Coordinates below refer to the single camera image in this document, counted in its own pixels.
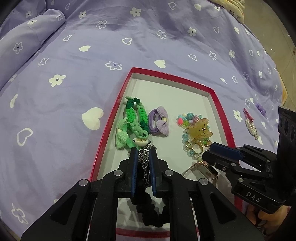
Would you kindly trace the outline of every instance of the floor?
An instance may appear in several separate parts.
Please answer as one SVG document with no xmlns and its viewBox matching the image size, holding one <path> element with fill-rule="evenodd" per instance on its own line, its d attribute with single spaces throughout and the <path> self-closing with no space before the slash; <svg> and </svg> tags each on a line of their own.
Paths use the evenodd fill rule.
<svg viewBox="0 0 296 241">
<path fill-rule="evenodd" d="M 288 92 L 284 106 L 296 110 L 296 48 L 289 33 L 263 0 L 246 0 L 244 16 L 245 24 L 276 63 Z"/>
</svg>

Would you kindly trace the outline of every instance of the blue gripper pad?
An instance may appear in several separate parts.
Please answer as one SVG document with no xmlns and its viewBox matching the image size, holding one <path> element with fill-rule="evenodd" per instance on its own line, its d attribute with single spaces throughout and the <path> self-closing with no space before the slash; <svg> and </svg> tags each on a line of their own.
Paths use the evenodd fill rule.
<svg viewBox="0 0 296 241">
<path fill-rule="evenodd" d="M 138 170 L 138 151 L 136 151 L 135 157 L 133 160 L 133 173 L 131 176 L 131 195 L 132 195 L 132 197 L 135 195 L 135 191 L 136 191 L 137 170 Z"/>
<path fill-rule="evenodd" d="M 210 151 L 236 161 L 243 159 L 243 155 L 240 153 L 239 150 L 224 146 L 216 142 L 210 145 Z"/>
<path fill-rule="evenodd" d="M 155 171 L 154 171 L 153 158 L 150 151 L 149 151 L 149 167 L 150 167 L 151 187 L 152 187 L 153 196 L 155 197 L 156 196 L 156 177 L 155 177 Z"/>
</svg>

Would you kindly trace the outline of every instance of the purple bedsheet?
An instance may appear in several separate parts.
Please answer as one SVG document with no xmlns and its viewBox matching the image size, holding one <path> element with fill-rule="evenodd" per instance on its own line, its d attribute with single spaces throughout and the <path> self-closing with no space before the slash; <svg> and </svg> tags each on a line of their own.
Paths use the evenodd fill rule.
<svg viewBox="0 0 296 241">
<path fill-rule="evenodd" d="M 23 2 L 0 37 L 42 13 L 27 18 L 39 1 Z M 79 179 L 89 178 L 132 67 L 213 88 L 236 145 L 276 152 L 282 93 L 276 66 L 251 31 L 222 7 L 206 0 L 46 4 L 64 14 L 65 24 L 0 91 L 0 218 L 17 235 Z M 260 142 L 249 134 L 243 108 L 255 119 Z"/>
</svg>

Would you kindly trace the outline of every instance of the purple bow hair tie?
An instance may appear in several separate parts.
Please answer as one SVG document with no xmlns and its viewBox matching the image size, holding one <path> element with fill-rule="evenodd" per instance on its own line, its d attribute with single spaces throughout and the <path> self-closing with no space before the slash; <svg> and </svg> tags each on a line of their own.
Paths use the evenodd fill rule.
<svg viewBox="0 0 296 241">
<path fill-rule="evenodd" d="M 156 126 L 153 128 L 153 117 L 158 114 L 158 117 L 155 119 Z M 152 110 L 148 115 L 148 125 L 151 134 L 156 134 L 159 131 L 164 134 L 168 135 L 168 113 L 166 112 L 165 108 L 159 106 L 157 109 Z"/>
</svg>

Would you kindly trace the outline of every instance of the silver chain necklace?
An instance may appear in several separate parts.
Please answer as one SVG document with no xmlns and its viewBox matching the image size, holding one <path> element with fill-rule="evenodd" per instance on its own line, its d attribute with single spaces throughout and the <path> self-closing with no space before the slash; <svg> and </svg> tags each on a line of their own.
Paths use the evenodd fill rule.
<svg viewBox="0 0 296 241">
<path fill-rule="evenodd" d="M 144 173 L 143 182 L 146 188 L 149 186 L 149 175 L 150 175 L 150 172 L 148 171 L 149 150 L 152 147 L 156 149 L 154 145 L 147 145 L 144 148 L 138 150 L 138 162 L 142 164 L 143 173 Z"/>
</svg>

